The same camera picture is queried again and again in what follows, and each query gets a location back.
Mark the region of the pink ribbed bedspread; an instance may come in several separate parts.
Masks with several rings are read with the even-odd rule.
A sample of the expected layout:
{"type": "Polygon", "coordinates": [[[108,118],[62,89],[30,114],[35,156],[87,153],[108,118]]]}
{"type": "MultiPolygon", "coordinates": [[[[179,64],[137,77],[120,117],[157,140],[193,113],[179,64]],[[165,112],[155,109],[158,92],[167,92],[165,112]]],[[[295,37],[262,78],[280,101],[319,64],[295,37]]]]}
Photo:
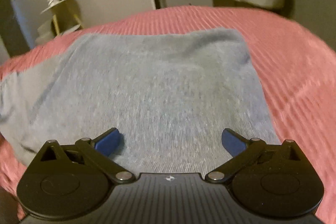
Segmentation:
{"type": "Polygon", "coordinates": [[[200,6],[147,11],[85,33],[185,34],[218,27],[244,36],[276,134],[295,140],[314,166],[325,187],[317,216],[335,223],[335,52],[318,36],[272,12],[200,6]]]}

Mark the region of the gold legged side table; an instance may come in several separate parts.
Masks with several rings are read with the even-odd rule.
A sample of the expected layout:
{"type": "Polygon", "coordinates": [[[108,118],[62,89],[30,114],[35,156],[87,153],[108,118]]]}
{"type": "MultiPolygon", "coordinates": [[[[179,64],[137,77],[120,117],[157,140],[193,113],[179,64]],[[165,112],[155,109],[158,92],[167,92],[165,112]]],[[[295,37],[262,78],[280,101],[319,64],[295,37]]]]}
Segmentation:
{"type": "Polygon", "coordinates": [[[61,0],[41,11],[51,14],[51,26],[56,36],[84,29],[81,12],[76,0],[61,0]]]}

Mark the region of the grey pants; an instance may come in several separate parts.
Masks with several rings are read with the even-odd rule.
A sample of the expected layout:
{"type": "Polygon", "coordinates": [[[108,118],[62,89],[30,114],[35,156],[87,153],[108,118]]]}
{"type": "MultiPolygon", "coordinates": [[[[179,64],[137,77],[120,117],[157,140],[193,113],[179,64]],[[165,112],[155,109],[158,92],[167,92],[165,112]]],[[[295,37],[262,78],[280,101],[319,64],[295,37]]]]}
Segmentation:
{"type": "Polygon", "coordinates": [[[1,134],[23,164],[47,140],[72,144],[112,127],[122,133],[112,159],[134,173],[206,174],[230,159],[225,128],[279,143],[237,30],[87,34],[1,82],[1,134]]]}

